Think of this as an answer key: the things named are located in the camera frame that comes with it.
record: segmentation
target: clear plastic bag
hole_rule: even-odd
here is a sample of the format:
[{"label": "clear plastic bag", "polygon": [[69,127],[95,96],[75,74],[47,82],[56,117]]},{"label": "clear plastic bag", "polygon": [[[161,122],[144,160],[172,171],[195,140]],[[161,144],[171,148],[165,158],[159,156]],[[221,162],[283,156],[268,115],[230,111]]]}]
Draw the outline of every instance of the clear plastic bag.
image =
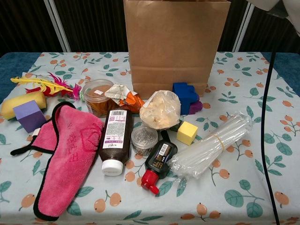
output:
[{"label": "clear plastic bag", "polygon": [[179,123],[180,101],[169,90],[159,90],[140,109],[141,120],[153,129],[167,129]]},{"label": "clear plastic bag", "polygon": [[206,138],[175,154],[168,161],[171,171],[178,176],[199,178],[222,151],[248,134],[252,125],[248,116],[233,114]]}]

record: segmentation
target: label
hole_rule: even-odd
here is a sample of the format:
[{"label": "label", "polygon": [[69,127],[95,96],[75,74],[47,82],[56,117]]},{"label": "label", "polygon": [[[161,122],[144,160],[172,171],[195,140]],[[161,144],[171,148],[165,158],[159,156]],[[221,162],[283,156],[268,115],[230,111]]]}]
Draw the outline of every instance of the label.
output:
[{"label": "label", "polygon": [[113,110],[109,112],[103,149],[122,149],[126,126],[126,110]]},{"label": "label", "polygon": [[170,148],[171,147],[169,145],[163,144],[160,151],[158,152],[155,159],[153,160],[152,165],[154,167],[156,167],[157,169],[161,169],[163,167],[163,165],[169,158],[168,154],[170,152]]},{"label": "label", "polygon": [[95,90],[94,93],[96,93],[96,94],[98,94],[98,95],[102,95],[102,94],[103,94],[103,92],[100,91],[100,90]]}]

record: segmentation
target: red flip cap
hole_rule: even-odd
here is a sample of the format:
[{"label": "red flip cap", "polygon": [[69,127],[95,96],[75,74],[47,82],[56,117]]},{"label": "red flip cap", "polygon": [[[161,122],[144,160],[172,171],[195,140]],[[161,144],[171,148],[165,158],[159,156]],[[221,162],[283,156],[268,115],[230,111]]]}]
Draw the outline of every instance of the red flip cap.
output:
[{"label": "red flip cap", "polygon": [[152,170],[146,170],[142,177],[142,187],[146,190],[150,190],[153,194],[157,195],[159,189],[155,186],[158,181],[158,175]]}]

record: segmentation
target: table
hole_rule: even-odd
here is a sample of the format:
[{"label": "table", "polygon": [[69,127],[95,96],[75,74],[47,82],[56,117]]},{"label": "table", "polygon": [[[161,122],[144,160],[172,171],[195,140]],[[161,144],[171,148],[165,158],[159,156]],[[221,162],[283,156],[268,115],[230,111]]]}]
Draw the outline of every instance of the table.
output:
[{"label": "table", "polygon": [[[131,72],[127,52],[44,52],[26,77],[50,79],[51,72],[83,86],[93,79],[109,79],[130,89]],[[241,111],[255,122],[252,132],[228,148],[198,180],[178,180],[169,174],[158,182],[159,196],[139,184],[145,159],[131,151],[122,175],[105,177],[98,157],[68,210],[54,224],[272,224],[275,221],[262,168],[260,147],[261,104],[268,62],[259,52],[218,52],[204,97],[203,110],[184,117],[199,127],[195,142],[222,124],[229,114]],[[8,98],[25,93],[31,84],[17,86]],[[300,99],[276,71],[268,94],[265,153],[280,220],[295,224],[300,217],[297,144],[300,142]],[[67,97],[47,99],[46,118],[61,101],[87,111],[84,102]],[[134,117],[134,127],[140,126]],[[186,147],[169,132],[179,150]],[[33,214],[32,204],[50,155],[35,150],[17,157],[10,151],[27,145],[31,136],[18,121],[0,117],[0,222],[6,224],[50,224]],[[121,202],[115,204],[120,196]],[[98,200],[105,210],[97,212]]]}]

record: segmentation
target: white bottle cap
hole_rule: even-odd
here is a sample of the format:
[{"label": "white bottle cap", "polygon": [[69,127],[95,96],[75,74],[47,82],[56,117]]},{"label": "white bottle cap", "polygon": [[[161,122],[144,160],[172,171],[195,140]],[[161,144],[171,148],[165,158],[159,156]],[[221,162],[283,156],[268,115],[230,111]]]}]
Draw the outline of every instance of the white bottle cap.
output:
[{"label": "white bottle cap", "polygon": [[116,159],[108,159],[102,163],[102,172],[106,176],[119,176],[123,171],[123,163]]}]

